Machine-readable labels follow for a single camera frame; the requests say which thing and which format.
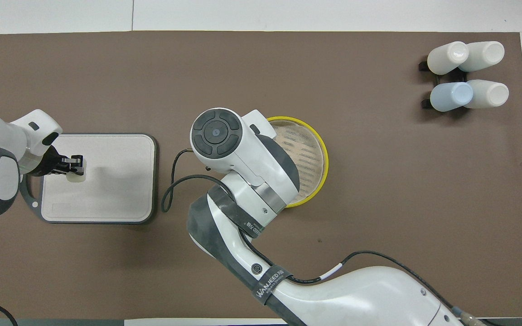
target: black velcro strap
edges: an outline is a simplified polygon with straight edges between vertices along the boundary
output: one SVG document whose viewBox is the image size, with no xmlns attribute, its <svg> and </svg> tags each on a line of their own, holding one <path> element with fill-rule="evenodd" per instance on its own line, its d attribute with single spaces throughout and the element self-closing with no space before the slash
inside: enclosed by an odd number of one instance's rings
<svg viewBox="0 0 522 326">
<path fill-rule="evenodd" d="M 279 265 L 271 266 L 265 274 L 261 276 L 257 285 L 253 288 L 253 297 L 264 306 L 269 297 L 273 294 L 275 287 L 290 275 L 290 272 Z"/>
<path fill-rule="evenodd" d="M 212 187 L 209 197 L 215 202 L 215 205 L 225 214 L 239 229 L 243 230 L 249 237 L 255 239 L 259 237 L 265 227 L 261 226 L 249 213 L 239 207 L 224 190 L 219 186 Z"/>
</svg>

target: white robotic arm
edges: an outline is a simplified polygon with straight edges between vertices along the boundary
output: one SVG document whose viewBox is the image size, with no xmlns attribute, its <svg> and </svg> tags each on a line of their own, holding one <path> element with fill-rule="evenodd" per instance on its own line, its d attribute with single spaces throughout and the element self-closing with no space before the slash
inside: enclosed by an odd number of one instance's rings
<svg viewBox="0 0 522 326">
<path fill-rule="evenodd" d="M 195 154 L 209 167 L 227 173 L 222 182 L 232 192 L 214 186 L 191 204 L 187 229 L 197 246 L 290 325 L 461 325 L 430 291 L 395 268 L 363 268 L 300 285 L 288 279 L 286 269 L 254 249 L 249 240 L 258 237 L 299 190 L 298 171 L 274 137 L 258 111 L 241 118 L 215 108 L 195 120 L 191 129 Z"/>
<path fill-rule="evenodd" d="M 57 122 L 41 110 L 10 123 L 0 119 L 0 215 L 13 204 L 23 174 L 83 174 L 81 156 L 67 158 L 50 146 L 61 133 Z"/>
</svg>

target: white cable sleeve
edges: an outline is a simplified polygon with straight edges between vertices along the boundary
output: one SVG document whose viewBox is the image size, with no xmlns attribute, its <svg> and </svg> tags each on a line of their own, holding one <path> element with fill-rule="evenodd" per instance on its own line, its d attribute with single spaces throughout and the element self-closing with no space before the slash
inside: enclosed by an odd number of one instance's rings
<svg viewBox="0 0 522 326">
<path fill-rule="evenodd" d="M 342 266 L 343 266 L 342 263 L 337 264 L 334 268 L 332 268 L 331 270 L 328 270 L 327 272 L 325 272 L 325 274 L 323 274 L 319 278 L 321 278 L 322 280 L 325 280 L 326 278 L 330 277 L 333 273 L 337 272 L 340 268 L 342 268 Z"/>
</svg>

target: white cup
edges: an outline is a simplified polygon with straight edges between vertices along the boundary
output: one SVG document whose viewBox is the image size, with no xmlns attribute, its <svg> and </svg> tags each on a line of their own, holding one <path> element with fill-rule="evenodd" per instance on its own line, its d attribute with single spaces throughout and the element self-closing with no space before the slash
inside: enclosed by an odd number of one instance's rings
<svg viewBox="0 0 522 326">
<path fill-rule="evenodd" d="M 469 109 L 485 109 L 505 104 L 509 98 L 509 87 L 504 83 L 483 80 L 466 82 L 473 89 L 473 99 L 465 107 Z"/>
<path fill-rule="evenodd" d="M 473 98 L 473 89 L 466 82 L 441 83 L 432 89 L 430 103 L 441 112 L 450 111 L 468 104 Z"/>
<path fill-rule="evenodd" d="M 475 72 L 493 66 L 505 56 L 505 47 L 497 41 L 469 43 L 469 58 L 458 68 L 463 72 Z"/>
<path fill-rule="evenodd" d="M 437 75 L 444 75 L 460 66 L 469 57 L 466 44 L 456 41 L 439 46 L 428 54 L 428 68 Z"/>
</svg>

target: brown table mat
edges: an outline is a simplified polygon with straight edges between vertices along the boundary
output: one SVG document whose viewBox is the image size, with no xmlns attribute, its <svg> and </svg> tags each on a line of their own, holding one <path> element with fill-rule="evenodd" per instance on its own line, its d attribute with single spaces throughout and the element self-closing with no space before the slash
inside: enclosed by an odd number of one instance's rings
<svg viewBox="0 0 522 326">
<path fill-rule="evenodd" d="M 491 40 L 505 58 L 469 78 L 505 83 L 505 105 L 420 109 L 425 54 Z M 151 134 L 159 194 L 193 120 L 217 106 L 300 118 L 327 144 L 321 192 L 255 241 L 276 264 L 312 278 L 378 250 L 477 316 L 522 316 L 517 33 L 0 35 L 0 117 L 42 109 L 65 132 Z M 187 154 L 177 172 L 205 171 Z M 52 225 L 18 198 L 0 216 L 0 304 L 20 318 L 274 317 L 187 234 L 188 206 L 210 186 L 182 184 L 147 225 Z M 356 257 L 342 272 L 373 264 L 387 263 Z"/>
</svg>

